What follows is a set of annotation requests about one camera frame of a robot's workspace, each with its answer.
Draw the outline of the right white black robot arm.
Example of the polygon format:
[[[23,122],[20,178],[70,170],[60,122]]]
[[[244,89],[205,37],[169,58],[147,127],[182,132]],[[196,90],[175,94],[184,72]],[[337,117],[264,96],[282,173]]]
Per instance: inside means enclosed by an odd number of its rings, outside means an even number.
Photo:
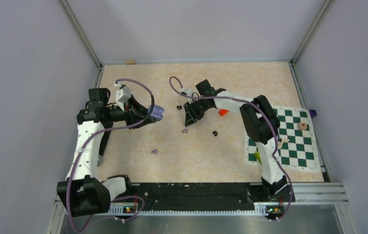
[[[255,142],[262,166],[263,195],[276,201],[287,186],[278,153],[278,129],[280,120],[268,99],[259,95],[255,98],[239,96],[226,89],[214,89],[208,80],[196,85],[196,91],[181,87],[179,94],[188,102],[183,105],[186,127],[200,121],[205,112],[215,108],[241,115],[245,132]]]

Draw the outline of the purple grey earbud charging case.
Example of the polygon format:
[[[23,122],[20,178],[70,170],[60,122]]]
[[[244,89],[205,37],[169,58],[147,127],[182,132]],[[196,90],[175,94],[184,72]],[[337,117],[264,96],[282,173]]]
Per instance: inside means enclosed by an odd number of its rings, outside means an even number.
[[[148,113],[150,113],[150,116],[148,119],[155,122],[161,121],[163,119],[164,112],[165,109],[159,105],[149,106]]]

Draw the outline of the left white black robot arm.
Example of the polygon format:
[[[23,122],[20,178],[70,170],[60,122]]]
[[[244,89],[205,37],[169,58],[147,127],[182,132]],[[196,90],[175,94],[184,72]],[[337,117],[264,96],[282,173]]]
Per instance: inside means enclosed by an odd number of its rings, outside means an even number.
[[[100,156],[108,143],[115,122],[125,122],[126,129],[136,129],[156,122],[152,116],[154,96],[146,108],[122,85],[116,103],[110,105],[107,88],[88,91],[89,101],[77,115],[77,144],[73,164],[64,181],[58,182],[57,194],[73,217],[106,213],[115,198],[128,201],[133,188],[127,175],[114,175],[103,181],[97,178]]]

